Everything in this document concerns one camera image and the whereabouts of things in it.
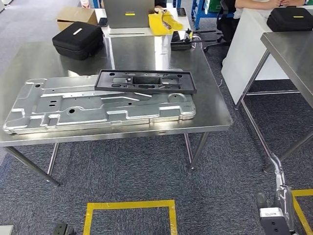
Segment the white desk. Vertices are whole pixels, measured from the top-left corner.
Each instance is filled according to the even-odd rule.
[[[5,5],[8,5],[8,4],[10,4],[11,1],[13,1],[13,0],[0,0],[0,1],[2,1],[2,2],[3,2],[3,4],[5,4]]]
[[[5,9],[5,5],[0,0],[0,12]]]
[[[313,9],[313,6],[303,6]],[[266,48],[261,42],[265,32],[272,32],[266,21],[272,10],[244,9],[224,61],[222,74],[235,104],[247,87]],[[256,80],[288,79],[272,55],[269,56]]]
[[[173,15],[173,18],[177,22],[183,25],[183,30],[187,30],[190,27],[188,17],[178,17],[176,8],[167,8]],[[101,17],[106,17],[106,10],[103,8],[95,9],[97,19],[99,21]],[[152,32],[150,28],[110,28],[109,25],[107,27],[103,27],[103,34],[106,38],[113,37],[135,37],[135,36],[152,36]]]

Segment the yellow tape square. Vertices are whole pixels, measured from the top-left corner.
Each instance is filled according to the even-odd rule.
[[[313,235],[312,230],[310,228],[300,205],[296,199],[296,197],[313,196],[313,189],[292,190],[292,193],[293,198],[293,207],[295,208],[295,211],[298,215],[300,222],[302,224],[304,230],[308,235]]]
[[[139,201],[139,202],[88,202],[87,204],[84,235],[90,235],[92,214],[94,210],[121,210],[121,209],[137,209],[137,208],[157,208],[168,207],[170,213],[170,235],[177,235],[176,224],[176,210],[174,200],[161,201]]]

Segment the yellow plastic part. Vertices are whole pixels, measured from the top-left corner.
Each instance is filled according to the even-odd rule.
[[[183,30],[183,24],[174,19],[169,11],[159,10],[158,13],[149,14],[149,24],[155,36],[173,34],[173,31]]]

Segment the black bag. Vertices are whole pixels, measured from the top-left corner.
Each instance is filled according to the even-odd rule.
[[[267,25],[273,32],[311,31],[313,16],[305,8],[275,8],[271,12]]]
[[[98,26],[74,22],[52,38],[52,42],[60,55],[84,60],[103,46],[103,33]]]

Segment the white label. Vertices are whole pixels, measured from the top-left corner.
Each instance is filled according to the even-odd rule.
[[[76,34],[81,32],[81,30],[83,30],[83,29],[82,28],[80,28],[80,29],[77,30],[76,32],[73,33],[73,35],[76,35]]]

